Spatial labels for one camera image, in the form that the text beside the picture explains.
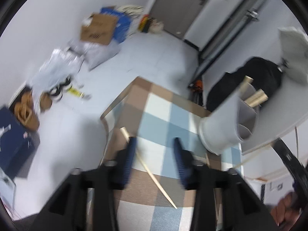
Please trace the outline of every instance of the black shoe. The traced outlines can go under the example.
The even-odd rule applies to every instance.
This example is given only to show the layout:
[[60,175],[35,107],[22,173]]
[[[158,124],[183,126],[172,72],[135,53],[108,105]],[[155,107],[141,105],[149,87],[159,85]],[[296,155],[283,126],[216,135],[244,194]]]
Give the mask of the black shoe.
[[62,88],[64,91],[68,91],[72,87],[72,81],[70,76],[68,76],[64,82],[60,83],[60,88]]
[[49,96],[52,100],[56,102],[60,101],[63,96],[62,88],[59,85],[57,85],[56,87],[54,87],[49,91]]

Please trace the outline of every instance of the navy blue box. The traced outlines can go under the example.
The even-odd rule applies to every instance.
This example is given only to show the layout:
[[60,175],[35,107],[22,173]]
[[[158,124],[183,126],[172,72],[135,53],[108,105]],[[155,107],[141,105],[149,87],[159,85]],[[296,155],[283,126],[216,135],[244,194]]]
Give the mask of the navy blue box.
[[118,20],[118,22],[115,26],[116,28],[115,28],[115,31],[113,33],[113,38],[118,43],[124,42],[126,37],[127,37],[129,27],[131,25],[130,17],[125,15],[122,12],[118,12],[118,11],[113,10],[111,8],[102,8],[100,12],[101,12],[101,14],[106,14],[106,15],[118,17],[119,20]]
[[34,151],[28,131],[5,106],[0,109],[0,167],[12,180]]

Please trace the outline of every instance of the black backpack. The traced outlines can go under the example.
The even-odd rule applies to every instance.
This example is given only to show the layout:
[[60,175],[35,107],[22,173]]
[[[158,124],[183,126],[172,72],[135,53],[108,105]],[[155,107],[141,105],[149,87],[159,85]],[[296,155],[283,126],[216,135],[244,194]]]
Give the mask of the black backpack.
[[208,94],[206,109],[213,112],[243,81],[245,75],[253,79],[252,86],[262,89],[270,99],[281,86],[282,72],[275,63],[253,57],[234,73],[225,73]]

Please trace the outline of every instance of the tile floor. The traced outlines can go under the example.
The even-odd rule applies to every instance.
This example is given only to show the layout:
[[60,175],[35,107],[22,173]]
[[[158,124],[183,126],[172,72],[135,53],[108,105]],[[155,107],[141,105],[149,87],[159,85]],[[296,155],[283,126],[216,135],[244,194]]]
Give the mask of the tile floor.
[[121,48],[90,72],[82,66],[79,80],[81,90],[92,95],[89,101],[64,94],[39,116],[40,145],[27,177],[14,180],[18,216],[39,212],[72,168],[98,166],[106,143],[100,115],[136,76],[188,97],[187,84],[198,63],[195,49],[168,33],[138,33]]

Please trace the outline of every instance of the pile of clutter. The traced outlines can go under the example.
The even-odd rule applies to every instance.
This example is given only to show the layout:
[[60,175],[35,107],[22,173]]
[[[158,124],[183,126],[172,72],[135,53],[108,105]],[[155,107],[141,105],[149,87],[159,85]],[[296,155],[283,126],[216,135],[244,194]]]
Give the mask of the pile of clutter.
[[82,22],[80,39],[71,40],[64,49],[55,49],[48,61],[28,81],[30,91],[15,102],[12,111],[16,118],[30,131],[39,128],[37,115],[59,101],[63,92],[83,99],[90,99],[79,91],[78,72],[85,63],[91,71],[114,57],[119,44],[138,30],[144,33],[160,33],[163,23],[143,14],[144,8],[136,5],[103,7]]

